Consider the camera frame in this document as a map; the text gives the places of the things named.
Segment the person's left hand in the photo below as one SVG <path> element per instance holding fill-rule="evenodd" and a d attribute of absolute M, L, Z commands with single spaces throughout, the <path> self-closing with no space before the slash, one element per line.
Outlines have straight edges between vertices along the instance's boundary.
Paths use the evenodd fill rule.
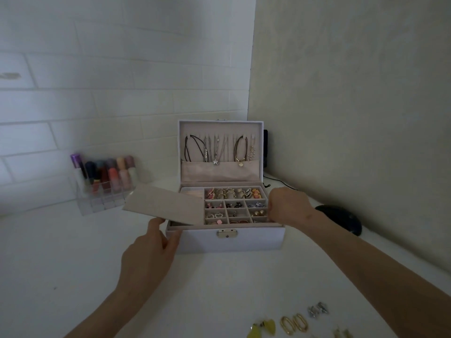
<path fill-rule="evenodd" d="M 175 257 L 175 254 L 165 254 L 166 237 L 160 230 L 164 221 L 151 219 L 146 233 L 125 250 L 117 286 L 136 288 L 150 297 L 160 285 Z"/>

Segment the person's right hand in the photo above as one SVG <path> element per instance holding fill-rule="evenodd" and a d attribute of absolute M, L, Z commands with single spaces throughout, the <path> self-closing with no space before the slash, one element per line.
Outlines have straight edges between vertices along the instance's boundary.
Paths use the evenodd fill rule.
<path fill-rule="evenodd" d="M 315 214 L 315 209 L 304 192 L 278 187 L 270 191 L 269 197 L 278 197 L 282 201 L 280 224 L 301 231 Z"/>

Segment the beige velvet flap panel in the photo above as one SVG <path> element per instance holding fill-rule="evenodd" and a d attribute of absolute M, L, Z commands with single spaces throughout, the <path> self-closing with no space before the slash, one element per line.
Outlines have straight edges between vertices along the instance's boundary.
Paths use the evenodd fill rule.
<path fill-rule="evenodd" d="M 125 200 L 124 211 L 191 226 L 204 225 L 204 200 L 150 184 L 138 185 Z"/>

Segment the white jewelry box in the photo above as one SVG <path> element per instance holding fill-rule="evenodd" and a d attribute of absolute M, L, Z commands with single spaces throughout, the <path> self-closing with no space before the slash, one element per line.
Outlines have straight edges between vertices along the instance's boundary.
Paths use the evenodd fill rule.
<path fill-rule="evenodd" d="M 179 120 L 179 181 L 181 187 L 219 187 L 219 186 L 256 186 L 263 184 L 263 122 L 226 121 L 226 120 Z M 221 163 L 213 166 L 201 162 L 182 162 L 183 141 L 185 135 L 214 134 L 255 134 L 256 158 L 243 168 L 234 163 Z M 259 225 L 232 226 L 206 225 L 191 226 L 168 220 L 166 235 L 169 237 L 178 230 L 187 230 L 182 235 L 178 252 L 212 253 L 232 251 L 277 250 L 280 249 L 285 235 L 285 227 L 270 222 Z"/>

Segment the beige compartment tray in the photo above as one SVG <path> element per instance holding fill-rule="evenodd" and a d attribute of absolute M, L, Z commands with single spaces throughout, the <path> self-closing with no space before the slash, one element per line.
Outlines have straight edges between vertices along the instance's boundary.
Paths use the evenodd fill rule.
<path fill-rule="evenodd" d="M 267 194 L 261 185 L 181 187 L 179 192 L 202 200 L 202 221 L 195 226 L 246 226 L 271 222 Z"/>

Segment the person's left forearm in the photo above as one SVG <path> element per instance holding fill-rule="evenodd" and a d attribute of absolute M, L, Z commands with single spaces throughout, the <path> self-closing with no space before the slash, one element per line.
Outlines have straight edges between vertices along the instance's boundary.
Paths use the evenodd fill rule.
<path fill-rule="evenodd" d="M 147 292 L 117 286 L 93 313 L 64 338 L 114 338 L 148 298 Z"/>

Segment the person's right forearm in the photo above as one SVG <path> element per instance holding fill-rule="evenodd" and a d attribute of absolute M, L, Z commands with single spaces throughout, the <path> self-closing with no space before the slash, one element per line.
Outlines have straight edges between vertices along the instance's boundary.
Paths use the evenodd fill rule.
<path fill-rule="evenodd" d="M 319 211 L 293 226 L 324 250 L 398 338 L 451 338 L 451 296 Z"/>

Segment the group of small earrings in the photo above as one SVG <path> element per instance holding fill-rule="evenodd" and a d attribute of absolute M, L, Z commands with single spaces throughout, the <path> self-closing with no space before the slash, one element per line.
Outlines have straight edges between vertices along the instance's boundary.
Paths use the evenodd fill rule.
<path fill-rule="evenodd" d="M 205 225 L 269 223 L 265 203 L 253 200 L 206 200 Z"/>

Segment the row of rings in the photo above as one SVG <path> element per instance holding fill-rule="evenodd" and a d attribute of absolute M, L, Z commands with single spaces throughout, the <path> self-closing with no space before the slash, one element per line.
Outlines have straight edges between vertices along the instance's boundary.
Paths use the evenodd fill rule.
<path fill-rule="evenodd" d="M 261 187 L 207 187 L 204 190 L 206 200 L 256 200 L 265 199 Z"/>

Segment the black round object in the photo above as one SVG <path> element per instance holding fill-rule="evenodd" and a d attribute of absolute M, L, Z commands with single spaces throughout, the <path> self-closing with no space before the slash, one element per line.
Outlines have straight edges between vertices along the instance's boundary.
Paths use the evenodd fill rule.
<path fill-rule="evenodd" d="M 337 205 L 318 205 L 315 207 L 324 213 L 330 220 L 338 224 L 340 227 L 354 234 L 355 236 L 360 236 L 362 233 L 362 223 L 359 218 L 348 211 L 347 209 L 337 206 Z"/>

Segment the clear acrylic organizer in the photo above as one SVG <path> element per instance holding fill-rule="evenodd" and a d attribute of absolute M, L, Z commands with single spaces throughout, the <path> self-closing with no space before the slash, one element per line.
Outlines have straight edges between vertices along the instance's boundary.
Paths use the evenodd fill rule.
<path fill-rule="evenodd" d="M 135 189 L 132 183 L 123 184 L 118 174 L 109 179 L 106 170 L 98 170 L 94 178 L 85 179 L 81 169 L 73 171 L 75 200 L 82 215 L 113 209 L 125 205 Z"/>

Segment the gold oval hoop earring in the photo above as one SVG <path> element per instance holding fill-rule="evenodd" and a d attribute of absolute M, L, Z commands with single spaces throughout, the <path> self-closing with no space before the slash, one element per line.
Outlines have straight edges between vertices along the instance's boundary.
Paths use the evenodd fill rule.
<path fill-rule="evenodd" d="M 299 330 L 302 333 L 306 333 L 308 331 L 309 325 L 307 320 L 300 314 L 296 313 L 293 318 L 292 322 L 297 330 Z"/>
<path fill-rule="evenodd" d="M 291 319 L 287 316 L 281 317 L 279 320 L 279 324 L 280 324 L 282 330 L 284 331 L 284 333 L 289 336 L 292 336 L 296 331 L 295 325 L 293 324 Z"/>

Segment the row of hanging necklaces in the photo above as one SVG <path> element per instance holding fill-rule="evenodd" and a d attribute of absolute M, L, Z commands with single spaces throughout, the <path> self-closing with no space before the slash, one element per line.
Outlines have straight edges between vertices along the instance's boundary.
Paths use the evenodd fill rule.
<path fill-rule="evenodd" d="M 182 162 L 201 162 L 219 166 L 221 163 L 234 163 L 243 168 L 256 158 L 255 134 L 187 134 L 183 141 Z"/>

